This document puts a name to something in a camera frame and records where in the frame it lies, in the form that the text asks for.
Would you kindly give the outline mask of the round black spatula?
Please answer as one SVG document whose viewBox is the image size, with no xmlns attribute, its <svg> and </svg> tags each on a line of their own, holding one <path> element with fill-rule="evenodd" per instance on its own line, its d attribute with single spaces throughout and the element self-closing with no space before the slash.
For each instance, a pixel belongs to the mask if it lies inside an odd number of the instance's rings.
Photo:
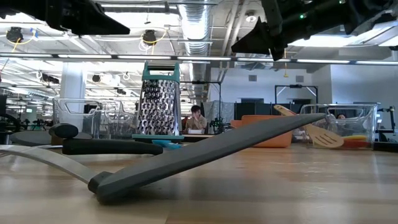
<svg viewBox="0 0 398 224">
<path fill-rule="evenodd" d="M 68 123 L 53 125 L 48 131 L 21 131 L 10 135 L 13 144 L 21 146 L 61 145 L 64 139 L 91 139 L 90 134 Z"/>
<path fill-rule="evenodd" d="M 90 154 L 150 154 L 159 155 L 163 148 L 155 144 L 117 139 L 64 139 L 61 145 L 39 146 L 42 149 L 61 148 L 66 155 Z"/>
</svg>

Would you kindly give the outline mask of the clear plastic bin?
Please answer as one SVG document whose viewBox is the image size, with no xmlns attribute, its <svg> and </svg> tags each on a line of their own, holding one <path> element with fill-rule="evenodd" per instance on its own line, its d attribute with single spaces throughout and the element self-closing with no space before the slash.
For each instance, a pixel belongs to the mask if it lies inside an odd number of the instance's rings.
<svg viewBox="0 0 398 224">
<path fill-rule="evenodd" d="M 53 122 L 72 124 L 94 139 L 129 139 L 136 115 L 117 100 L 54 98 Z"/>
<path fill-rule="evenodd" d="M 312 104 L 302 106 L 302 114 L 324 113 L 326 117 L 316 121 L 313 125 L 332 131 L 337 135 L 352 136 L 364 135 L 368 137 L 367 142 L 373 143 L 376 135 L 376 104 Z M 337 115 L 343 113 L 346 119 L 337 119 Z M 363 149 L 345 149 L 341 150 L 365 150 Z"/>
</svg>

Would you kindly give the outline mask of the black background station frame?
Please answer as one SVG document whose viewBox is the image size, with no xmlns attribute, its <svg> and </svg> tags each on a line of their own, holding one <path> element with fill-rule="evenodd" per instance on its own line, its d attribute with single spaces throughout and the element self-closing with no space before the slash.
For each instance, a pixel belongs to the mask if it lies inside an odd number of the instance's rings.
<svg viewBox="0 0 398 224">
<path fill-rule="evenodd" d="M 314 97 L 315 97 L 315 102 L 319 103 L 319 97 L 318 97 L 318 87 L 313 86 L 313 85 L 301 85 L 301 84 L 292 84 L 292 85 L 275 85 L 274 86 L 274 103 L 277 104 L 277 99 L 278 96 L 286 89 L 286 88 L 295 88 L 295 89 L 301 89 L 305 88 L 307 89 Z"/>
</svg>

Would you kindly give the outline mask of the blue silicone spoon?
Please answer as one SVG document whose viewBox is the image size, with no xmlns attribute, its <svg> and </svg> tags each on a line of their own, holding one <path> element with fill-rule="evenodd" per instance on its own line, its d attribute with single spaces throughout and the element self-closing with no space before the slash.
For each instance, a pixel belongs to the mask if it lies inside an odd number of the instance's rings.
<svg viewBox="0 0 398 224">
<path fill-rule="evenodd" d="M 167 150 L 174 150 L 181 148 L 180 144 L 173 143 L 172 141 L 169 140 L 153 139 L 152 143 L 161 146 L 162 148 L 166 148 Z"/>
</svg>

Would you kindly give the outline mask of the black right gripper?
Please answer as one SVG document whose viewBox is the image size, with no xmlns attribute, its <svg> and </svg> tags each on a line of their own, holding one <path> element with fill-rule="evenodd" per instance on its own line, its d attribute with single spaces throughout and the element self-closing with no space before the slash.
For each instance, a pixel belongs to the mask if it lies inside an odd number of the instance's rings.
<svg viewBox="0 0 398 224">
<path fill-rule="evenodd" d="M 257 20 L 253 30 L 239 39 L 235 53 L 271 53 L 278 61 L 288 44 L 314 34 L 314 0 L 261 0 L 266 21 Z"/>
</svg>

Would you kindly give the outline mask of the teal steel box grater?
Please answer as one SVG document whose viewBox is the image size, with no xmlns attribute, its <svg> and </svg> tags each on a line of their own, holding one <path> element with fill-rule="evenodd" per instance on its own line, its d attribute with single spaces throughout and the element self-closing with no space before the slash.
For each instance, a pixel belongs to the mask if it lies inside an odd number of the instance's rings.
<svg viewBox="0 0 398 224">
<path fill-rule="evenodd" d="M 180 142 L 180 66 L 144 64 L 136 129 L 132 138 L 141 141 Z"/>
</svg>

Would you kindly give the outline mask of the black ceiling-hung device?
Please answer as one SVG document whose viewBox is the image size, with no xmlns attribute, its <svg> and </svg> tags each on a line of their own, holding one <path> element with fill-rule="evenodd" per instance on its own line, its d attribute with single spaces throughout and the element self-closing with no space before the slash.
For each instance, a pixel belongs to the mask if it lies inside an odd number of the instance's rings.
<svg viewBox="0 0 398 224">
<path fill-rule="evenodd" d="M 145 30 L 142 36 L 142 41 L 148 46 L 155 45 L 157 42 L 155 30 Z"/>
<path fill-rule="evenodd" d="M 24 40 L 21 27 L 11 27 L 6 32 L 6 39 L 13 43 L 20 43 Z"/>
</svg>

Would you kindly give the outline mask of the silver ventilation duct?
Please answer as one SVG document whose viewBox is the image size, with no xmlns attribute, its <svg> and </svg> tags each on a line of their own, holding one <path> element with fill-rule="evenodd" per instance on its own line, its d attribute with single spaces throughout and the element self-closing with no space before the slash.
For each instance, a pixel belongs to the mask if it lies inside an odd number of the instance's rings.
<svg viewBox="0 0 398 224">
<path fill-rule="evenodd" d="M 181 15 L 181 30 L 183 38 L 188 40 L 184 43 L 185 54 L 193 57 L 208 56 L 210 44 L 210 0 L 188 0 L 188 4 L 178 6 Z M 189 64 L 189 75 L 191 81 L 205 81 L 205 62 L 193 62 Z M 206 85 L 194 84 L 192 86 L 193 100 L 200 104 L 206 101 Z"/>
</svg>

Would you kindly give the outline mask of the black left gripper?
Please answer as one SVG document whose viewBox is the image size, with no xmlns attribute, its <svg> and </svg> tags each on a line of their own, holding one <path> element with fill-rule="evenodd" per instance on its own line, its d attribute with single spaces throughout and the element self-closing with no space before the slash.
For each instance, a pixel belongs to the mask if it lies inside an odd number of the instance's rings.
<svg viewBox="0 0 398 224">
<path fill-rule="evenodd" d="M 94 27 L 89 25 L 92 18 Z M 104 7 L 92 0 L 46 0 L 46 23 L 53 29 L 74 34 L 130 33 L 130 28 L 107 16 Z"/>
</svg>

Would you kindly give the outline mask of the orange plastic bin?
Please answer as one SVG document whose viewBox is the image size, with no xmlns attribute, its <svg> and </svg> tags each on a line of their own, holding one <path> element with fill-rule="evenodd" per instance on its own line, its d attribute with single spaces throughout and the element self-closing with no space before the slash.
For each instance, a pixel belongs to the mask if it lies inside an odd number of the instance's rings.
<svg viewBox="0 0 398 224">
<path fill-rule="evenodd" d="M 281 118 L 281 115 L 244 115 L 240 120 L 231 120 L 231 125 L 233 128 L 239 128 L 246 124 L 251 124 L 260 120 L 276 119 Z M 292 132 L 284 133 L 280 136 L 266 140 L 254 147 L 271 147 L 271 148 L 285 148 L 290 147 L 292 142 Z"/>
</svg>

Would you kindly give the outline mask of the wooden slotted spatula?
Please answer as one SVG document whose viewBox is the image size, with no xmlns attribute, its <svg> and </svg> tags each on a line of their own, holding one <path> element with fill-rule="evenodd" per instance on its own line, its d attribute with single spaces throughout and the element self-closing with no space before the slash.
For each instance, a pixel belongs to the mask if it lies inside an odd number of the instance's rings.
<svg viewBox="0 0 398 224">
<path fill-rule="evenodd" d="M 273 107 L 284 116 L 298 115 L 282 105 L 274 105 Z M 337 148 L 341 147 L 344 144 L 344 140 L 341 136 L 313 124 L 306 124 L 302 127 L 302 129 L 305 131 L 305 134 L 312 140 L 313 144 L 317 144 L 321 147 Z"/>
</svg>

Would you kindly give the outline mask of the square black spatula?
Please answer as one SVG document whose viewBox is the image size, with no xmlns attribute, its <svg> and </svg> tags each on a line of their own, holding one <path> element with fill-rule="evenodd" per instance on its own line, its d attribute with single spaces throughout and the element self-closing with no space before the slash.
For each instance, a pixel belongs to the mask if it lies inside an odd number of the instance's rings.
<svg viewBox="0 0 398 224">
<path fill-rule="evenodd" d="M 115 173 L 106 171 L 97 173 L 71 159 L 71 155 L 58 154 L 40 147 L 0 145 L 0 152 L 39 161 L 70 174 L 86 183 L 88 190 L 96 195 L 97 201 L 105 204 L 126 198 L 140 187 L 229 156 L 321 120 L 325 116 L 324 113 L 315 113 L 260 120 L 179 149 L 163 151 L 156 156 L 149 154 L 149 159 Z"/>
</svg>

